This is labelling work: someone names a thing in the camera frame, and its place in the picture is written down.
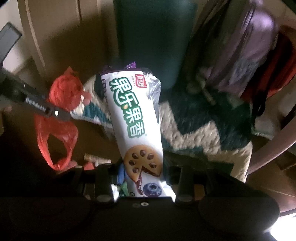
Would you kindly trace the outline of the white cookie snack wrapper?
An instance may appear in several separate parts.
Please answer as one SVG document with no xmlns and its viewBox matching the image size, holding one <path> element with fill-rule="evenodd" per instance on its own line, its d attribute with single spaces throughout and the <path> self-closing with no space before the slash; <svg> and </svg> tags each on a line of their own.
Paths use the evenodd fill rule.
<svg viewBox="0 0 296 241">
<path fill-rule="evenodd" d="M 161 82 L 147 68 L 105 68 L 100 74 L 130 197 L 176 195 L 164 177 L 159 121 Z"/>
</svg>

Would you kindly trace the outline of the teal white zigzag rug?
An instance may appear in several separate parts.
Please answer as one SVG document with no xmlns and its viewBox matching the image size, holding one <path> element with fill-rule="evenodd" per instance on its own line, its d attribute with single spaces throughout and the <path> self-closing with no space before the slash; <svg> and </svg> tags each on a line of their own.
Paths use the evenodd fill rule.
<svg viewBox="0 0 296 241">
<path fill-rule="evenodd" d="M 70 112 L 71 116 L 104 126 L 114 133 L 100 75 L 89 79 L 83 89 L 90 93 L 90 103 L 80 103 Z M 197 101 L 183 92 L 159 101 L 163 152 L 232 164 L 231 176 L 245 181 L 252 154 L 247 133 L 206 113 L 207 106 L 206 101 Z"/>
</svg>

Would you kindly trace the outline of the red plastic bag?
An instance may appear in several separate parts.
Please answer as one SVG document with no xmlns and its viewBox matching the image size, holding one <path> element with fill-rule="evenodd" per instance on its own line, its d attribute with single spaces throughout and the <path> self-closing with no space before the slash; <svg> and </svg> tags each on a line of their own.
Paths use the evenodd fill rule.
<svg viewBox="0 0 296 241">
<path fill-rule="evenodd" d="M 78 73 L 68 67 L 53 81 L 47 100 L 53 105 L 51 116 L 35 115 L 37 144 L 47 164 L 55 171 L 63 171 L 71 162 L 79 135 L 78 128 L 71 121 L 70 112 L 80 103 L 88 105 L 91 95 L 83 89 Z M 48 148 L 50 135 L 62 142 L 66 150 L 66 156 L 55 163 Z"/>
</svg>

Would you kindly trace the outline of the purple backpack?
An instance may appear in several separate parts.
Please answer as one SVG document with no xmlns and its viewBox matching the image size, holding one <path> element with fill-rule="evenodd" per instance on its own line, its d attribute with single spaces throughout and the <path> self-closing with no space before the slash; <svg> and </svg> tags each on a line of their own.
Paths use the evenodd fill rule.
<svg viewBox="0 0 296 241">
<path fill-rule="evenodd" d="M 205 25 L 210 41 L 206 85 L 241 96 L 278 34 L 275 17 L 262 1 L 226 1 Z"/>
</svg>

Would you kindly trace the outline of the small beige snack stick wrapper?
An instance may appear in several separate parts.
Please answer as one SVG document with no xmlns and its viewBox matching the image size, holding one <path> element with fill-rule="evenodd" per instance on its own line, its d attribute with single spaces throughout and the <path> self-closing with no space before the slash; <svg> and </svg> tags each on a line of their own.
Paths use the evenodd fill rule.
<svg viewBox="0 0 296 241">
<path fill-rule="evenodd" d="M 88 162 L 98 164 L 98 165 L 111 163 L 110 159 L 101 158 L 101 157 L 94 156 L 94 155 L 91 155 L 91 154 L 85 154 L 84 155 L 84 160 L 88 161 Z"/>
</svg>

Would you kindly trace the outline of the brown wooden door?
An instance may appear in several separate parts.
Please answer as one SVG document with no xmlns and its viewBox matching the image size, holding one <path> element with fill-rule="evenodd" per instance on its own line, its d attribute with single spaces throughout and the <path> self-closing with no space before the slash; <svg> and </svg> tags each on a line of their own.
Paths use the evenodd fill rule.
<svg viewBox="0 0 296 241">
<path fill-rule="evenodd" d="M 79 56 L 79 1 L 18 1 L 21 23 L 40 75 L 48 80 L 74 67 Z"/>
</svg>

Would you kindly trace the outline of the teal trash bin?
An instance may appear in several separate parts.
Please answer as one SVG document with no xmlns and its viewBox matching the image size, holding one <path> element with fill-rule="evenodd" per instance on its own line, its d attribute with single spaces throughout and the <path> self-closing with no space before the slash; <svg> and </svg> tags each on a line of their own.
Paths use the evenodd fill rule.
<svg viewBox="0 0 296 241">
<path fill-rule="evenodd" d="M 198 4 L 195 1 L 114 1 L 119 60 L 149 68 L 162 89 L 178 78 Z"/>
</svg>

